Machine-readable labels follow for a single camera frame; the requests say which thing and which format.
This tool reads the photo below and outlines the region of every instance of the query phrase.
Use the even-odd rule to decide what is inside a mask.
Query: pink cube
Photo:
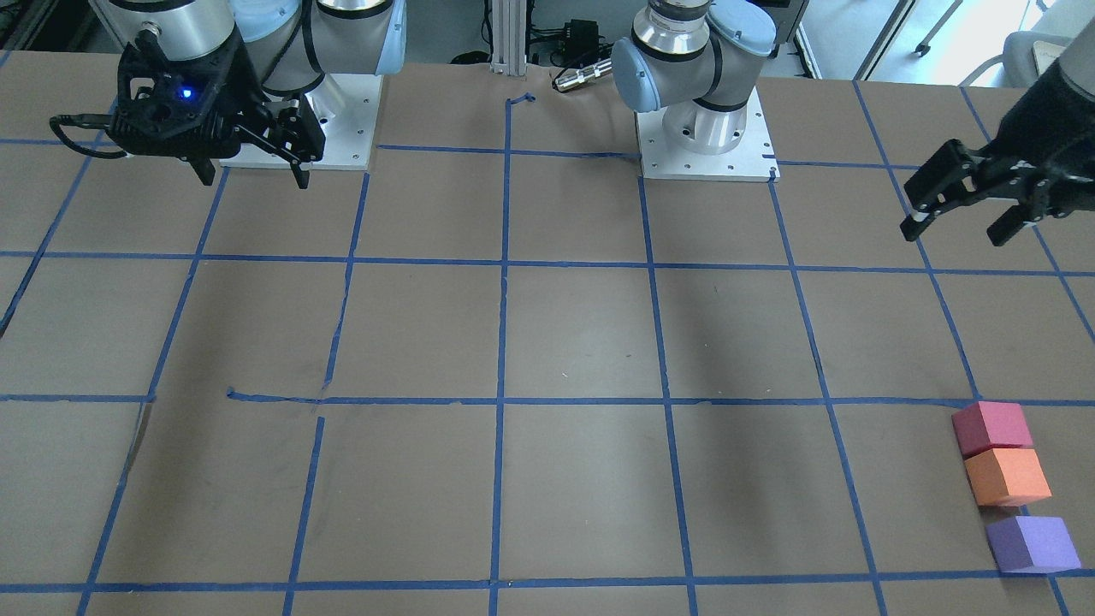
[[[952,418],[958,449],[963,457],[976,456],[989,450],[1030,449],[1030,429],[1023,417],[1023,407],[1012,403],[973,403]]]

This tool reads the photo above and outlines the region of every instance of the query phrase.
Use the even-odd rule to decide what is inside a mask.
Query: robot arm
[[[908,241],[990,197],[1018,201],[988,229],[998,246],[1047,214],[1095,210],[1095,21],[1007,112],[995,139],[979,150],[947,141],[904,189],[915,209],[901,223]]]
[[[403,63],[405,0],[92,2],[125,43],[117,106],[110,115],[55,116],[50,127],[96,158],[178,158],[206,185],[211,159],[253,143],[288,162],[307,187],[325,137],[304,93],[326,72],[382,74]],[[105,130],[122,151],[83,148],[62,126]]]

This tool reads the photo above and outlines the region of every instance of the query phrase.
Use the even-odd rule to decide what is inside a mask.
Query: blue joint cap
[[[775,47],[775,22],[764,9],[746,0],[719,0],[707,11],[707,24],[722,38],[754,56]]]
[[[407,3],[406,0],[395,0],[392,5],[392,18],[388,22],[384,35],[384,46],[380,49],[377,60],[377,74],[395,74],[403,70],[403,60],[407,48]]]
[[[650,67],[638,47],[627,38],[621,38],[612,46],[612,74],[620,97],[629,107],[638,113],[661,108],[661,96]]]
[[[301,0],[230,0],[244,43],[269,36],[300,9]]]

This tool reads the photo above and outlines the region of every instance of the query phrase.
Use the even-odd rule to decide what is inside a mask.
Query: metal connector
[[[560,92],[569,92],[580,88],[586,83],[592,83],[603,77],[612,74],[612,59],[607,58],[585,68],[572,68],[563,71],[552,81],[552,88]]]

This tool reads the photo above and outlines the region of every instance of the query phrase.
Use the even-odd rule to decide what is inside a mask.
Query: grid square
[[[91,597],[89,616],[201,614],[203,616],[269,616],[281,609],[280,593],[101,593]]]
[[[80,595],[57,594],[0,594],[0,614],[10,616],[39,616],[42,614],[76,614]]]
[[[904,212],[886,170],[785,166],[776,191],[795,263],[924,266],[901,236]]]
[[[1044,578],[885,582],[883,593],[891,616],[1061,614],[1049,583]]]
[[[503,148],[506,98],[516,98],[527,90],[523,81],[498,79],[483,66],[407,63],[399,74],[384,79],[377,143]],[[424,107],[423,101],[437,104]]]
[[[970,397],[927,275],[804,271],[802,281],[832,396]]]
[[[696,576],[867,570],[823,407],[675,407]]]
[[[38,249],[81,164],[66,148],[0,143],[0,249]]]
[[[881,571],[995,568],[955,446],[953,412],[896,405],[837,408]]]
[[[695,594],[700,614],[730,614],[727,606],[734,606],[735,616],[867,616],[878,612],[874,589],[866,582],[699,586]]]
[[[377,150],[357,254],[498,258],[503,161],[500,154]]]
[[[902,186],[913,171],[894,172]],[[932,267],[952,269],[1052,269],[1046,249],[1034,231],[1024,230],[1001,246],[992,245],[986,229],[1015,201],[986,199],[971,207],[947,212],[920,235]]]
[[[297,592],[297,616],[482,616],[487,613],[486,591],[315,591]]]
[[[137,411],[0,404],[0,583],[87,580]]]
[[[1095,398],[1095,345],[1059,279],[943,275],[940,284],[982,394]]]
[[[42,260],[0,339],[0,392],[143,395],[188,265]]]
[[[765,78],[757,90],[781,160],[881,162],[850,82]]]
[[[344,288],[341,263],[201,261],[159,394],[315,396]]]
[[[354,267],[332,396],[494,397],[498,267]]]
[[[658,301],[673,396],[821,396],[788,272],[659,269]]]
[[[0,73],[0,138],[48,139],[53,115],[106,113],[117,94],[118,56],[110,54],[12,54]],[[93,130],[68,128],[72,139],[95,138]],[[80,160],[74,152],[70,155]]]
[[[510,258],[645,261],[638,163],[514,156]]]
[[[300,580],[489,577],[493,407],[323,412]]]
[[[1058,579],[1070,616],[1095,616],[1095,580]]]
[[[503,589],[498,616],[685,616],[684,586]]]
[[[312,171],[307,190],[297,187],[288,170],[233,168],[231,174],[207,254],[346,256],[361,173]]]
[[[1095,212],[1077,211],[1068,218],[1038,224],[1058,266],[1065,271],[1095,271]]]
[[[503,578],[684,573],[662,407],[510,406],[505,431]]]
[[[638,152],[635,114],[616,89],[599,83],[567,92],[552,90],[553,73],[529,71],[531,104],[512,107],[512,147],[562,152]]]
[[[953,85],[858,83],[891,164],[923,164],[947,139],[984,144],[961,91]]]
[[[645,269],[510,267],[506,395],[661,397]]]
[[[204,398],[153,405],[100,582],[289,578],[314,417]]]
[[[1095,565],[1095,407],[1024,407],[1053,498],[1029,505],[1031,515],[1063,518],[1085,567]]]
[[[787,264],[766,184],[643,183],[658,263]]]
[[[49,248],[193,253],[215,196],[174,159],[93,160]]]

